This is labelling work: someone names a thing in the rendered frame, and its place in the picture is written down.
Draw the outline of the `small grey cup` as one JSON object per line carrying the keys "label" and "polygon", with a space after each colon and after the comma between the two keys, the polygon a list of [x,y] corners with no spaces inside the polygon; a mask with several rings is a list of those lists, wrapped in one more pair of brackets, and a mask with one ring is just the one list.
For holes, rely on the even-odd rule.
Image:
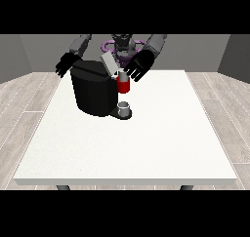
{"label": "small grey cup", "polygon": [[130,113],[130,105],[127,101],[120,101],[117,104],[118,107],[118,115],[121,117],[126,117]]}

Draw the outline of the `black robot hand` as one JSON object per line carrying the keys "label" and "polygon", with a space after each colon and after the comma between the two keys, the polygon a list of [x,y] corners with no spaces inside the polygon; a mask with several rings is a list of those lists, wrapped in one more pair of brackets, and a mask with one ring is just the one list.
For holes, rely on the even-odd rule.
{"label": "black robot hand", "polygon": [[60,62],[56,65],[56,73],[63,78],[67,71],[73,66],[73,64],[80,60],[80,57],[73,53],[65,53]]}
{"label": "black robot hand", "polygon": [[150,50],[141,50],[135,54],[124,67],[124,72],[135,82],[140,81],[151,69],[154,63],[154,54]]}

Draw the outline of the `red pod holder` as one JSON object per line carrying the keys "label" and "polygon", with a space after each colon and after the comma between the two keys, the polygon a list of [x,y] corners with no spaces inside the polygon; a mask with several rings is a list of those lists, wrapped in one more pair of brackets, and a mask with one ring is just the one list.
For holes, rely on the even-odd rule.
{"label": "red pod holder", "polygon": [[130,80],[121,81],[119,78],[116,78],[117,92],[120,94],[126,94],[130,91]]}

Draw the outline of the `pale grey machine lid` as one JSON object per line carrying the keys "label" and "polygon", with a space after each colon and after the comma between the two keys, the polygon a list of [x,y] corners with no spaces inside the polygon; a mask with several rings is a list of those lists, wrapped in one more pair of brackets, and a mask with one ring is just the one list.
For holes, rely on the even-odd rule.
{"label": "pale grey machine lid", "polygon": [[101,55],[101,61],[106,68],[106,71],[109,76],[113,76],[115,72],[119,69],[117,63],[115,62],[111,52],[106,52]]}

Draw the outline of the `black coffee machine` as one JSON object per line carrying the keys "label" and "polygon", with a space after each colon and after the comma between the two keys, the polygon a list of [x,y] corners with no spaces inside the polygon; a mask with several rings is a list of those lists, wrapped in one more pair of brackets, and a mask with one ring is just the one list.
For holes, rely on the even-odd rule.
{"label": "black coffee machine", "polygon": [[70,69],[70,76],[76,104],[83,112],[99,117],[113,116],[120,120],[132,117],[132,110],[126,117],[118,115],[116,77],[108,75],[104,64],[95,60],[78,60]]}

